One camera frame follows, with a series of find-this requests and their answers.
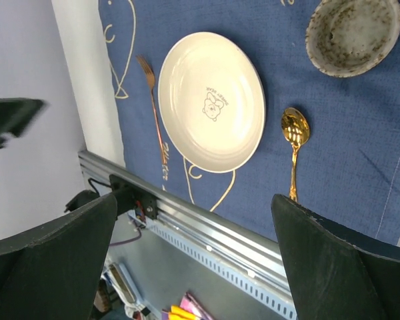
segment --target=cartoon bear print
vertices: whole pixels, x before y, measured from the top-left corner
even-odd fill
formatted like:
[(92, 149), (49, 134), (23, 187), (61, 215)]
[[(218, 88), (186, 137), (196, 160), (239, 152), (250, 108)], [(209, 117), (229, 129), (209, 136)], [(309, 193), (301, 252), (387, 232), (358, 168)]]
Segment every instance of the cartoon bear print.
[(216, 121), (216, 118), (221, 113), (221, 109), (224, 106), (224, 102), (208, 92), (205, 100), (205, 106), (203, 107), (203, 112), (208, 116), (208, 118)]

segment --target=copper fork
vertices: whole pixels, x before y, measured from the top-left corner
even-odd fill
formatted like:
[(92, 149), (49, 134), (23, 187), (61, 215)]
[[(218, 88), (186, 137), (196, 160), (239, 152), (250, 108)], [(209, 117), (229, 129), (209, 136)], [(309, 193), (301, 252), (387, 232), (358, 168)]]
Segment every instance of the copper fork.
[(161, 140), (159, 120), (157, 118), (157, 111), (155, 109), (154, 94), (153, 94), (154, 84), (155, 84), (154, 72), (144, 57), (137, 55), (136, 60), (138, 60), (139, 64), (141, 65), (142, 70), (144, 70), (145, 76), (147, 78), (148, 86), (150, 88), (151, 102), (153, 104), (153, 112), (154, 112), (154, 119), (155, 119), (155, 127), (157, 129), (157, 135), (159, 137), (159, 143), (160, 143), (161, 162), (162, 162), (162, 164), (165, 165), (167, 163), (167, 160), (166, 160), (165, 152), (163, 150), (163, 142)]

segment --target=blue tablecloth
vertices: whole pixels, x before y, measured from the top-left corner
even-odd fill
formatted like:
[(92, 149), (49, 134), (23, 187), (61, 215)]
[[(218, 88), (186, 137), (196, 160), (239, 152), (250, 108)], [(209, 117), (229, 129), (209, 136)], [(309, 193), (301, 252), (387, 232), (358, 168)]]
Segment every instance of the blue tablecloth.
[[(100, 0), (127, 169), (276, 240), (270, 202), (275, 193), (289, 192), (292, 153), (280, 119), (286, 107), (296, 106), (312, 128), (298, 158), (299, 202), (354, 230), (397, 243), (400, 38), (389, 56), (364, 75), (324, 75), (305, 51), (305, 30), (318, 4), (319, 0)], [(212, 174), (191, 167), (164, 127), (169, 166), (161, 165), (149, 89), (135, 56), (144, 55), (158, 77), (170, 48), (198, 31), (218, 33), (240, 46), (265, 90), (262, 141), (236, 172)]]

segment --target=speckled bowl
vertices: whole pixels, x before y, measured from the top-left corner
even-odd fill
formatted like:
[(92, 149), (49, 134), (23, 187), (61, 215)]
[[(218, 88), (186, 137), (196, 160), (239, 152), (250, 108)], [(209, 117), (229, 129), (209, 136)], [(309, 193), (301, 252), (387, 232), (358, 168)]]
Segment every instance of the speckled bowl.
[(323, 0), (311, 17), (305, 43), (318, 70), (353, 77), (380, 63), (399, 34), (398, 0)]

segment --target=spoon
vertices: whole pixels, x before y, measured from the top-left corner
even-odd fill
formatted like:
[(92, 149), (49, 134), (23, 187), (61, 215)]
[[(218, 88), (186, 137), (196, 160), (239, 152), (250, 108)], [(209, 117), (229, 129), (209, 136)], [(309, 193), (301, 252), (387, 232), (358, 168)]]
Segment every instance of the spoon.
[(283, 134), (293, 148), (292, 154), (292, 174), (289, 198), (298, 202), (296, 190), (296, 160), (301, 146), (306, 143), (310, 136), (310, 129), (307, 120), (301, 112), (295, 108), (287, 108), (281, 117), (281, 129)]

